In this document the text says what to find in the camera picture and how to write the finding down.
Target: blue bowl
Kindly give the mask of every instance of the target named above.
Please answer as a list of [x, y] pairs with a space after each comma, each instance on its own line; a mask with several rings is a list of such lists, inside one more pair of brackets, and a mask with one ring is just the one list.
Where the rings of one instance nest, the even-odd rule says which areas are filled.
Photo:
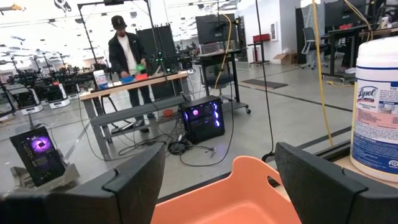
[[134, 81], [134, 77], [120, 78], [120, 81], [122, 82], [122, 84], [131, 83]]

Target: glowing fan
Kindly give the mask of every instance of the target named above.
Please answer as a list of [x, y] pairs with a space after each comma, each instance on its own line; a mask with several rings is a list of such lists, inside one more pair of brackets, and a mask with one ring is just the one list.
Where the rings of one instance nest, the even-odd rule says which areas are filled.
[[51, 140], [48, 137], [38, 137], [32, 141], [32, 148], [35, 152], [45, 152], [51, 147]]

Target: person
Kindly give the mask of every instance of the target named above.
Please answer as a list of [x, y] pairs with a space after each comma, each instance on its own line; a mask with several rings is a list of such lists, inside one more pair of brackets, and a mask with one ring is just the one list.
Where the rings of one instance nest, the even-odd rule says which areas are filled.
[[[136, 34], [126, 32], [126, 23], [123, 17], [114, 16], [111, 19], [113, 28], [116, 30], [114, 37], [109, 41], [109, 61], [112, 68], [119, 74], [121, 78], [126, 78], [135, 75], [138, 63], [146, 67], [146, 53]], [[150, 99], [149, 87], [142, 86], [139, 88], [144, 103], [152, 103]], [[130, 96], [131, 106], [139, 106], [138, 89], [134, 88], [128, 91]], [[147, 114], [148, 119], [155, 119], [153, 113]], [[136, 116], [135, 127], [145, 125], [144, 116]]]

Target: orange plastic bin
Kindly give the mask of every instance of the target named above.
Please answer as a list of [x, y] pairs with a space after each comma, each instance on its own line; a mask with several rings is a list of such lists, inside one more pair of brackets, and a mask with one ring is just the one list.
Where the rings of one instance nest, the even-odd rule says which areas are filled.
[[289, 199], [267, 181], [282, 183], [261, 160], [241, 156], [229, 177], [156, 206], [152, 224], [300, 223]]

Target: floor mat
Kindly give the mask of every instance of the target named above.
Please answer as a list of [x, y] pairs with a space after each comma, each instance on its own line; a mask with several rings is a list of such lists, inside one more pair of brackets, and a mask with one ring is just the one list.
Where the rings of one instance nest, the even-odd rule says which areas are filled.
[[[264, 86], [264, 81], [262, 80], [257, 80], [257, 79], [250, 79], [250, 80], [245, 80], [243, 82], [239, 82], [240, 85], [250, 87], [250, 88], [255, 88], [258, 90], [265, 90]], [[276, 83], [276, 82], [267, 82], [267, 89], [268, 90], [276, 90], [278, 88], [282, 88], [287, 86], [288, 84], [286, 83]]]

